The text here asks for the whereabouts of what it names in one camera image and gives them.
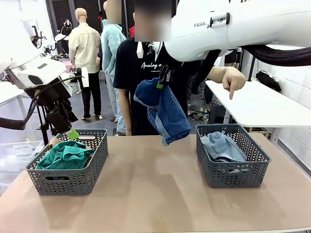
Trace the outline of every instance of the black t-shirt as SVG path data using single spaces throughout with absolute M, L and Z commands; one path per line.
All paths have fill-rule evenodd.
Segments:
M 144 57 L 139 59 L 137 45 L 138 42 L 135 42 L 134 38 L 127 39 L 120 44 L 113 86 L 130 92 L 132 135 L 157 135 L 158 132 L 148 120 L 147 108 L 134 101 L 134 94 L 142 81 L 159 77 L 162 64 L 155 62 L 154 55 L 144 54 Z M 188 77 L 196 73 L 199 65 L 199 61 L 187 62 L 172 74 L 173 81 L 170 88 L 185 113 L 187 112 Z

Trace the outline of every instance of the white table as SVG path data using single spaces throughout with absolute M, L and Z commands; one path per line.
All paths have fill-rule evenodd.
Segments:
M 311 110 L 296 101 L 252 81 L 236 91 L 233 100 L 222 84 L 206 81 L 206 84 L 226 108 L 224 123 L 230 115 L 244 127 L 273 128 L 270 141 L 277 143 L 284 127 L 311 127 Z
M 0 106 L 3 106 L 13 100 L 18 100 L 18 104 L 21 110 L 21 113 L 23 115 L 23 118 L 26 118 L 27 112 L 23 103 L 22 98 L 25 98 L 22 94 L 24 93 L 24 90 L 18 89 L 16 86 L 12 85 L 10 82 L 1 82 L 0 83 Z M 35 140 L 35 134 L 34 131 L 29 124 L 29 133 L 27 137 L 34 141 Z

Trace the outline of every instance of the table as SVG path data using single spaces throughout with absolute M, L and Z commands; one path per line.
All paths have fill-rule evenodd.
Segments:
M 164 147 L 160 136 L 108 137 L 93 192 L 41 197 L 24 171 L 0 197 L 2 233 L 192 233 L 311 229 L 311 182 L 263 135 L 272 161 L 260 188 L 212 189 L 195 135 Z
M 273 128 L 270 140 L 275 145 L 281 128 L 311 127 L 310 109 L 259 82 L 246 82 L 234 93 L 233 100 L 222 84 L 206 84 L 226 108 L 225 124 L 232 115 L 244 127 Z
M 13 100 L 18 100 L 19 108 L 23 115 L 23 118 L 26 118 L 27 112 L 23 103 L 22 98 L 25 98 L 22 94 L 24 90 L 18 89 L 16 86 L 12 85 L 10 82 L 0 82 L 0 106 L 3 106 Z M 27 124 L 26 127 L 29 127 L 29 137 L 32 141 L 35 140 L 35 134 L 30 124 Z

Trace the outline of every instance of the gray plastic basket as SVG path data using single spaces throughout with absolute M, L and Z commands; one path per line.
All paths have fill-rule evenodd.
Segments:
M 212 124 L 196 126 L 196 151 L 205 173 L 207 183 L 212 188 L 250 188 L 260 187 L 270 158 L 250 137 L 247 131 L 238 124 Z M 204 148 L 201 137 L 213 132 L 230 136 L 238 147 L 247 155 L 246 162 L 212 161 Z
M 75 141 L 95 150 L 90 162 L 83 169 L 36 170 L 37 164 L 48 150 L 46 146 L 26 168 L 39 195 L 80 196 L 93 191 L 108 156 L 107 130 L 76 131 L 80 136 Z M 62 141 L 70 140 L 66 134 L 58 134 L 56 137 Z

